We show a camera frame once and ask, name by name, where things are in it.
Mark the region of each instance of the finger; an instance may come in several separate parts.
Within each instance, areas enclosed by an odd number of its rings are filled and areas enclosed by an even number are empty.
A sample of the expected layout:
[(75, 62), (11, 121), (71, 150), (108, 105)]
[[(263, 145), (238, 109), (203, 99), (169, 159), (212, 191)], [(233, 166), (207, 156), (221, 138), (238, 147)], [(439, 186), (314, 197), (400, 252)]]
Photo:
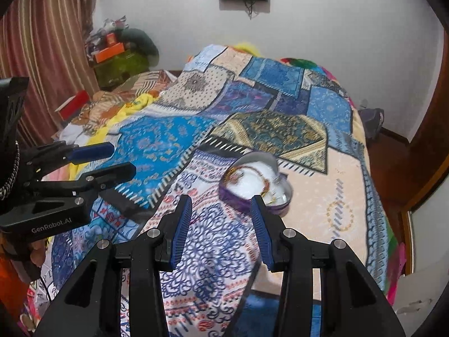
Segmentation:
[(35, 249), (31, 251), (30, 259), (36, 266), (41, 267), (45, 262), (45, 249)]
[(31, 244), (33, 249), (43, 249), (45, 248), (45, 240), (35, 241)]

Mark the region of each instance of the bed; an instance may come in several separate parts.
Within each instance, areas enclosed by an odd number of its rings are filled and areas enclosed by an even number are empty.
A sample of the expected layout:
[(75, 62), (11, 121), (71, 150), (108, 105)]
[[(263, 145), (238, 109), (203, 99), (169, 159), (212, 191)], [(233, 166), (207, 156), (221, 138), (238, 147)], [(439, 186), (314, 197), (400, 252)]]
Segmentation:
[[(113, 197), (97, 199), (89, 225), (50, 240), (43, 278), (51, 297), (99, 239), (134, 239), (157, 226), (187, 193), (194, 212), (183, 257), (173, 273), (161, 273), (171, 335), (270, 336), (282, 275), (260, 262), (250, 216), (218, 196), (224, 171), (256, 150), (274, 154), (293, 186), (286, 226), (320, 242), (343, 238), (392, 303), (401, 247), (370, 176), (358, 112), (330, 72), (309, 61), (271, 60), (210, 45), (178, 78), (158, 71), (133, 80), (119, 89), (140, 85), (135, 99), (122, 107), (126, 112), (101, 122), (85, 141), (107, 140), (116, 147), (114, 155), (73, 167), (62, 177), (126, 161), (138, 173), (114, 189)], [(156, 84), (157, 100), (143, 100)], [(119, 205), (108, 199), (119, 199)], [(311, 335), (319, 336), (319, 272), (313, 277)], [(129, 335), (128, 286), (125, 270), (122, 336)], [(42, 285), (32, 285), (28, 308), (35, 318), (46, 300)]]

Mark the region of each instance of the striped curtain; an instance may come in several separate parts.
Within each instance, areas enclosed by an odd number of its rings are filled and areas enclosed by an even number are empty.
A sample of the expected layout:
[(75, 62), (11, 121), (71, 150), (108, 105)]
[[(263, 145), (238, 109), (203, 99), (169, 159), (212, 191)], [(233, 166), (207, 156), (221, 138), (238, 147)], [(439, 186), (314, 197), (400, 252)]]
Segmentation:
[(55, 109), (80, 90), (99, 90), (84, 38), (95, 0), (14, 0), (0, 20), (0, 78), (30, 77), (19, 140), (51, 142), (61, 129)]

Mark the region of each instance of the green container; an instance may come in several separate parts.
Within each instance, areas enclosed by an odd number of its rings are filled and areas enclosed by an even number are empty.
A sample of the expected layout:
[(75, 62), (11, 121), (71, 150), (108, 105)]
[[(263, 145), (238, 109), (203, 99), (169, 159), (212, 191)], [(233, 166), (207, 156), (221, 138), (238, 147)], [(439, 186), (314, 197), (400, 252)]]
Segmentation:
[(131, 76), (148, 71), (149, 65), (147, 56), (128, 50), (96, 64), (93, 69), (98, 86), (102, 90), (110, 91)]

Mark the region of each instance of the metal bolt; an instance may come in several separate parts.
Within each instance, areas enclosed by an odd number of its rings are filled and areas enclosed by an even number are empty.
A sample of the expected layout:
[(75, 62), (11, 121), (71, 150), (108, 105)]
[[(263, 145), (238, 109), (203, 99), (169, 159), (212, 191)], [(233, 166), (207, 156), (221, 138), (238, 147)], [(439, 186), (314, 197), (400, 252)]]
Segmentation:
[(97, 247), (99, 249), (105, 249), (107, 246), (109, 246), (109, 241), (108, 240), (99, 240), (97, 242)]
[(343, 240), (335, 240), (334, 246), (336, 246), (336, 248), (338, 249), (344, 249), (346, 247), (346, 242)]
[(286, 228), (286, 229), (284, 229), (282, 234), (284, 236), (286, 236), (287, 238), (293, 238), (293, 237), (296, 236), (296, 231), (294, 229), (291, 229), (291, 228)]
[(161, 234), (161, 231), (157, 228), (151, 228), (146, 235), (150, 238), (156, 238), (158, 235)]

